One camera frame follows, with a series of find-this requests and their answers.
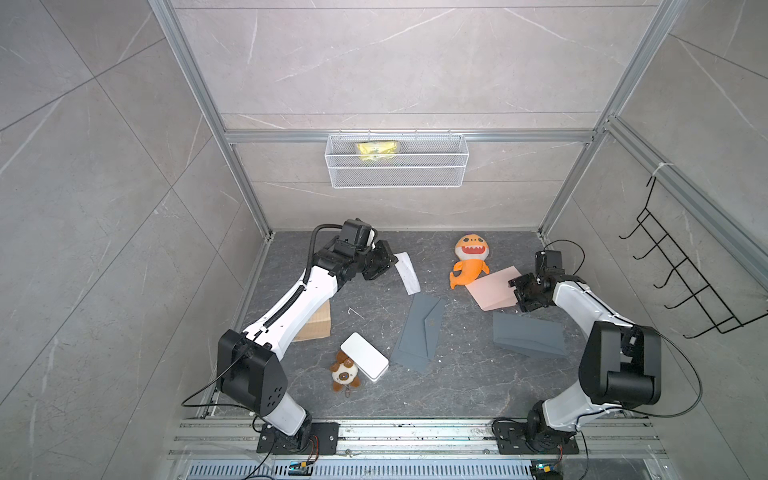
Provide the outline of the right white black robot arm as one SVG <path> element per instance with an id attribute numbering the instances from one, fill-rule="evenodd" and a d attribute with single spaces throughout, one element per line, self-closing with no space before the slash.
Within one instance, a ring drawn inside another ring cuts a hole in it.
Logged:
<path id="1" fill-rule="evenodd" d="M 661 336 L 618 314 L 569 275 L 557 250 L 535 254 L 535 268 L 509 281 L 525 312 L 557 306 L 587 336 L 578 380 L 561 394 L 537 402 L 528 414 L 524 438 L 537 452 L 565 446 L 584 422 L 613 410 L 654 405 L 661 397 Z"/>

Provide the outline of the white blue bordered letter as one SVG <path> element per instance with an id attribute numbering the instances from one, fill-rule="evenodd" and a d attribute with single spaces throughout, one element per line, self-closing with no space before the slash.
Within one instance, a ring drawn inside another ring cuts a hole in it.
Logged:
<path id="1" fill-rule="evenodd" d="M 397 259 L 395 267 L 400 275 L 407 294 L 414 295 L 420 293 L 420 283 L 409 254 L 407 252 L 396 253 L 395 257 Z"/>

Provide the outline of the grey envelope front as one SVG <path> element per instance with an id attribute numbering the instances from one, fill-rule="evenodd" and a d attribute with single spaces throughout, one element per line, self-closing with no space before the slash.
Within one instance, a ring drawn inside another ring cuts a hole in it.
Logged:
<path id="1" fill-rule="evenodd" d="M 561 324 L 521 315 L 493 313 L 493 343 L 532 358 L 565 358 Z"/>

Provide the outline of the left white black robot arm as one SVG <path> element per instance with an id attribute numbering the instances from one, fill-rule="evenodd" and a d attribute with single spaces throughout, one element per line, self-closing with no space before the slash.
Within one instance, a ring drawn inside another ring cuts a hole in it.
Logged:
<path id="1" fill-rule="evenodd" d="M 293 446 L 306 447 L 312 417 L 287 393 L 281 360 L 311 316 L 346 283 L 358 274 L 375 280 L 397 262 L 389 243 L 360 219 L 315 227 L 298 281 L 259 320 L 219 339 L 217 388 Z"/>

